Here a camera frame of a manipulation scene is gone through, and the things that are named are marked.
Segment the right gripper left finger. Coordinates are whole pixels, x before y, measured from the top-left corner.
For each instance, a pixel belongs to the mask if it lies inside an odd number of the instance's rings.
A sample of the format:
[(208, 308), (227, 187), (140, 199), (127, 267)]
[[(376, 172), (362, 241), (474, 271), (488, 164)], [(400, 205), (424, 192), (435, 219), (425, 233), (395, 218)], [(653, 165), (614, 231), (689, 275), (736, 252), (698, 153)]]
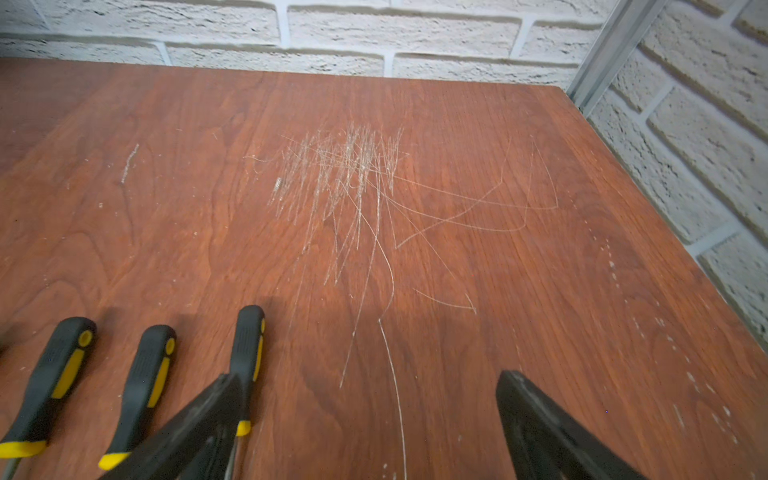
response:
[(243, 389), (222, 374), (104, 479), (231, 479)]

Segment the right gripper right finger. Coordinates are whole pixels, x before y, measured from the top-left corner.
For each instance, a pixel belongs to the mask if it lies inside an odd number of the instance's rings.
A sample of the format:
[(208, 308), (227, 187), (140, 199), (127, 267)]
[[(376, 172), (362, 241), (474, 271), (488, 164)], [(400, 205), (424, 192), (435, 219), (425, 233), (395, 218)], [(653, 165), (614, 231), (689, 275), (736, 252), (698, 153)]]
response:
[(504, 370), (496, 402), (519, 479), (642, 479), (521, 372)]

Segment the black yellow file tool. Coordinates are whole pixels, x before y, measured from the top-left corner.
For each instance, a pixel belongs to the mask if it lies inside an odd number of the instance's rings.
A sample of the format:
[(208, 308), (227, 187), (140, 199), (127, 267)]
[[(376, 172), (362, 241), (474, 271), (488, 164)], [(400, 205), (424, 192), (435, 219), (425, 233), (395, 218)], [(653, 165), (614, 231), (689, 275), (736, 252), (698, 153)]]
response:
[(235, 375), (241, 385), (241, 407), (238, 409), (238, 423), (235, 442), (230, 452), (225, 479), (232, 479), (238, 450), (238, 440), (251, 432), (251, 394), (255, 384), (264, 351), (265, 313), (258, 305), (247, 305), (238, 312), (235, 336), (229, 362), (229, 373)]
[(4, 479), (15, 475), (20, 461), (42, 453), (56, 417), (93, 350), (96, 323), (70, 317), (58, 323), (27, 383), (19, 413), (1, 439), (1, 457), (8, 461)]
[(169, 325), (153, 325), (142, 334), (124, 385), (117, 428), (98, 463), (101, 470), (115, 468), (145, 439), (165, 388), (176, 343), (176, 332)]

